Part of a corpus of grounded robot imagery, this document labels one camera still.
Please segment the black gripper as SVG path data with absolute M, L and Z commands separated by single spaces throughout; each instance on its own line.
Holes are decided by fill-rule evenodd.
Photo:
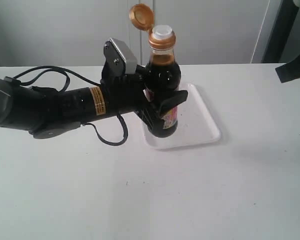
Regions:
M 146 74 L 146 68 L 138 65 L 134 74 L 115 76 L 110 65 L 106 63 L 101 72 L 100 84 L 107 115 L 134 112 L 150 131 L 155 132 L 163 127 L 163 120 L 160 116 L 185 102 L 188 98 L 188 91 L 172 90 L 158 93 L 156 95 L 157 110 L 144 93 Z

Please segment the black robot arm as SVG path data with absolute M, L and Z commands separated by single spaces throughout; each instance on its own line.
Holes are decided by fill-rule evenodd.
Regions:
M 23 130 L 35 139 L 48 139 L 115 116 L 126 140 L 128 127 L 123 114 L 133 112 L 157 131 L 164 126 L 164 115 L 188 97 L 186 90 L 161 90 L 148 101 L 143 66 L 126 73 L 123 67 L 105 64 L 100 83 L 91 82 L 90 87 L 75 90 L 68 90 L 72 70 L 57 66 L 39 66 L 37 70 L 41 75 L 64 75 L 64 87 L 38 87 L 33 80 L 21 82 L 18 76 L 0 79 L 0 128 Z

